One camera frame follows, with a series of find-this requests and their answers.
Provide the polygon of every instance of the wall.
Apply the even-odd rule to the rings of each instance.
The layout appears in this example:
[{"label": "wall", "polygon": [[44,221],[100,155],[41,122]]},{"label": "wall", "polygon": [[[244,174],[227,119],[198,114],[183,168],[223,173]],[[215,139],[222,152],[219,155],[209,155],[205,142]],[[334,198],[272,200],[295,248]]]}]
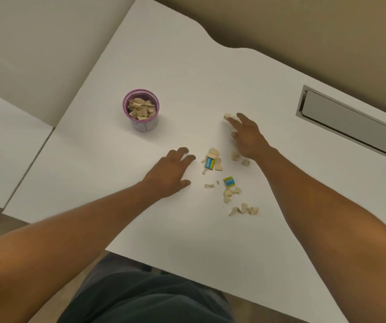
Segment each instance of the wall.
[{"label": "wall", "polygon": [[386,112],[386,0],[156,0]]},{"label": "wall", "polygon": [[134,0],[0,0],[0,97],[55,126]]}]

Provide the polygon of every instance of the table top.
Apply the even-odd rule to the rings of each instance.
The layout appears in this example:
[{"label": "table top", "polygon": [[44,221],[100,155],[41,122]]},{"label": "table top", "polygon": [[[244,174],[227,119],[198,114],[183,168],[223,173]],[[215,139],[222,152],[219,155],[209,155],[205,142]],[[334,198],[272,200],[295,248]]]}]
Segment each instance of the table top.
[{"label": "table top", "polygon": [[[386,113],[136,0],[4,213],[39,221],[131,186],[169,149],[187,146],[198,159],[185,173],[192,184],[136,218],[108,250],[310,323],[345,322],[258,166],[230,160],[232,129],[222,118],[242,111],[289,160],[386,223],[386,157],[296,117],[303,85],[386,123]],[[160,101],[148,133],[133,129],[121,107],[136,88]],[[202,175],[211,147],[223,171]],[[222,184],[204,184],[228,176],[242,194],[226,205]],[[259,214],[229,217],[242,202]]]},{"label": "table top", "polygon": [[5,207],[52,127],[0,98],[0,207]]}]

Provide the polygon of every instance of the purple mesh container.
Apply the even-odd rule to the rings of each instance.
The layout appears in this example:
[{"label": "purple mesh container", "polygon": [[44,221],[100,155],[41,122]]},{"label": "purple mesh container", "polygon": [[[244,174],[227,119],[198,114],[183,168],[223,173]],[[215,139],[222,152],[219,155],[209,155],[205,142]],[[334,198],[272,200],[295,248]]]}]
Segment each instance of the purple mesh container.
[{"label": "purple mesh container", "polygon": [[[129,110],[127,106],[129,105],[129,101],[134,98],[142,98],[145,101],[151,101],[151,103],[155,105],[155,116],[153,116],[150,119],[142,120],[142,121],[132,118],[129,115]],[[149,90],[146,90],[146,89],[135,89],[135,90],[132,90],[131,92],[128,92],[123,100],[123,109],[126,116],[130,119],[132,126],[136,130],[146,132],[146,131],[151,131],[157,127],[158,110],[160,110],[160,103],[158,102],[158,99],[153,92],[150,92]]]}]

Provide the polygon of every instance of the floor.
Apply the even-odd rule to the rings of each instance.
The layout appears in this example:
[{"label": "floor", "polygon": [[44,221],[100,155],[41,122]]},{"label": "floor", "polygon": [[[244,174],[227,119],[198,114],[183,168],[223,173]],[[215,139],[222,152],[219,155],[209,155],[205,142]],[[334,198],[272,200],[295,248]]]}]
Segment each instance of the floor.
[{"label": "floor", "polygon": [[[0,208],[0,236],[14,229],[21,228],[27,223],[2,214]],[[78,274],[71,282],[56,293],[29,321],[29,323],[55,323],[63,310],[69,304],[76,290],[93,266],[107,254],[104,251],[85,270]],[[236,323],[302,323],[304,321],[282,314],[275,310],[254,304],[244,299],[225,294],[233,311]]]}]

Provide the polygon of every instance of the purple rim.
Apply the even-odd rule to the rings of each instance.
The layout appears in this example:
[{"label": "purple rim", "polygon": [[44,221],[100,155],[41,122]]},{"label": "purple rim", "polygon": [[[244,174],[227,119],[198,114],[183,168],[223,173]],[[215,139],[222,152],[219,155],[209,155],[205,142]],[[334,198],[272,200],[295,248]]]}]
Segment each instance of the purple rim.
[{"label": "purple rim", "polygon": [[[155,100],[156,100],[156,104],[155,104],[155,116],[153,116],[152,118],[150,119],[147,119],[147,120],[137,120],[137,119],[134,119],[132,118],[130,115],[129,115],[129,112],[127,111],[127,100],[129,99],[129,97],[131,97],[131,95],[133,94],[140,94],[141,92],[144,92],[144,93],[148,93],[150,94]],[[158,114],[158,111],[160,110],[160,103],[158,101],[158,98],[157,96],[155,96],[155,94],[147,89],[134,89],[130,92],[128,92],[126,94],[126,96],[124,97],[124,100],[123,100],[123,109],[124,109],[124,113],[126,114],[126,116],[131,120],[131,121],[135,121],[135,122],[149,122],[151,120],[153,120],[155,117],[157,117],[157,114]]]}]

